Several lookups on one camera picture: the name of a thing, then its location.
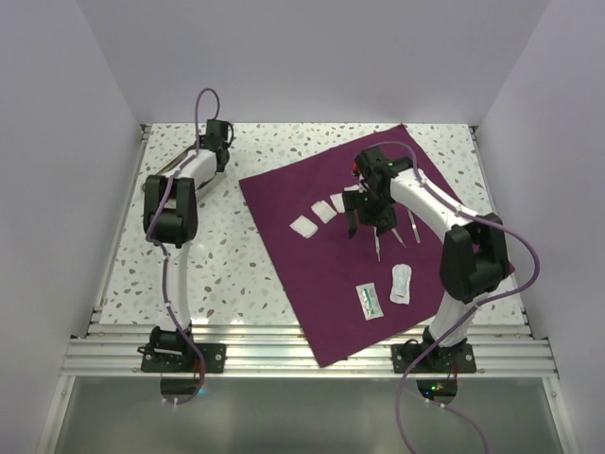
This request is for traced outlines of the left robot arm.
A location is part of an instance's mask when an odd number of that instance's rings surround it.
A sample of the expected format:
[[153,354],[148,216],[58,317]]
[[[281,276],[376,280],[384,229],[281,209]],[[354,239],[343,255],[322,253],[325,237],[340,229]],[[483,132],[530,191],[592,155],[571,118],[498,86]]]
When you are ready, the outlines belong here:
[[225,172],[233,137],[232,123],[209,119],[193,145],[147,176],[143,184],[146,241],[163,255],[163,308],[149,341],[138,349],[146,373],[199,369],[187,290],[189,252],[199,227],[197,193]]

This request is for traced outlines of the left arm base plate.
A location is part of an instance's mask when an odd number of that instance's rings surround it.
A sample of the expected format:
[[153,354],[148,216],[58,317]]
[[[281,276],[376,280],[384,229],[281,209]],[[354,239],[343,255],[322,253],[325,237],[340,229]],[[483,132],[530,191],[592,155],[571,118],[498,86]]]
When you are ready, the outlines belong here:
[[226,362],[226,345],[222,343],[196,343],[203,356],[188,344],[181,350],[152,348],[149,344],[137,348],[142,355],[141,371],[144,373],[178,374],[200,373],[222,374]]

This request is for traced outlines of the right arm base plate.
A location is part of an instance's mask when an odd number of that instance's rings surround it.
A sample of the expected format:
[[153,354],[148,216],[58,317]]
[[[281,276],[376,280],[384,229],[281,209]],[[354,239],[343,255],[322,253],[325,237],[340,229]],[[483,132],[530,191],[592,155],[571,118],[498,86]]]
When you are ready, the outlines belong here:
[[[393,344],[390,356],[395,374],[403,374],[429,344],[408,340]],[[437,346],[411,370],[412,374],[474,374],[477,371],[473,348],[466,341],[453,347]]]

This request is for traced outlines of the silver straight tweezers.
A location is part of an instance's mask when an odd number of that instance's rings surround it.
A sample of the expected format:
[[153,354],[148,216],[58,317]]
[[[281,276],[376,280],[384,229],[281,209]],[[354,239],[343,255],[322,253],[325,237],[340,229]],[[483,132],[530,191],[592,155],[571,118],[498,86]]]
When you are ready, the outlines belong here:
[[393,233],[393,235],[395,236],[395,238],[397,239],[397,241],[404,247],[406,248],[406,244],[403,241],[403,239],[401,238],[400,234],[397,232],[396,229],[391,229],[391,232]]

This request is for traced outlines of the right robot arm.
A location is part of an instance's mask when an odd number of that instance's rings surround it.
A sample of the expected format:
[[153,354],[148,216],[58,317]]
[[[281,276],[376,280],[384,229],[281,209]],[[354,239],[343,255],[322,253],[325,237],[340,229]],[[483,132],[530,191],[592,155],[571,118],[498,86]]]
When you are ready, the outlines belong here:
[[445,373],[469,353],[467,332],[479,300],[493,294],[510,275],[502,221],[494,213],[480,216],[437,187],[418,167],[414,154],[394,161],[380,146],[354,159],[356,190],[343,193],[348,235],[358,225],[380,237],[397,226],[395,208],[414,212],[441,241],[439,277],[443,298],[421,342],[407,342],[398,352],[413,373]]

